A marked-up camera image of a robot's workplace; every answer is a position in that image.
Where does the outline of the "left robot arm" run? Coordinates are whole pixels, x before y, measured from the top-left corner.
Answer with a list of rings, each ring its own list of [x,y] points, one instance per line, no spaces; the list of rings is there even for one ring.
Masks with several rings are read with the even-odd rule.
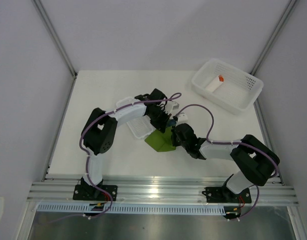
[[[74,200],[108,201],[113,199],[103,186],[102,162],[105,154],[113,145],[116,130],[131,120],[147,116],[150,124],[159,132],[165,133],[171,114],[165,107],[169,101],[181,96],[175,93],[167,97],[163,92],[155,88],[150,94],[138,95],[123,106],[113,110],[95,108],[79,139],[79,147],[86,152],[87,159],[85,173],[80,183],[75,186]]]

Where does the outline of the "green paper napkin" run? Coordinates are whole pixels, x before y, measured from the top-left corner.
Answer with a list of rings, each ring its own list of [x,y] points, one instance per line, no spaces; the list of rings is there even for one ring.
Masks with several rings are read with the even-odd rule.
[[[172,127],[167,127],[164,133],[156,129],[144,141],[156,152],[176,150],[172,142]]]

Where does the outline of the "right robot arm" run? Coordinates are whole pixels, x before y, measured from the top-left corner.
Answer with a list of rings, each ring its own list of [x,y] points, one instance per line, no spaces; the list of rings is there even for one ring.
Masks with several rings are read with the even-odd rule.
[[[183,147],[194,159],[229,160],[238,166],[239,171],[229,176],[221,187],[205,188],[202,194],[208,203],[237,203],[244,198],[250,203],[249,187],[264,186],[278,174],[278,156],[251,134],[232,142],[212,141],[197,137],[187,123],[182,123],[171,129],[171,140],[175,147]]]

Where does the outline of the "dark blue plastic spoon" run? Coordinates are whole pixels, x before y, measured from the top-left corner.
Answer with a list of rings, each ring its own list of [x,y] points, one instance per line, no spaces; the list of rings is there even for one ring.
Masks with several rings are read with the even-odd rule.
[[[170,119],[167,124],[166,124],[166,127],[169,128],[169,127],[173,127],[177,124],[177,121],[174,120],[174,119]]]

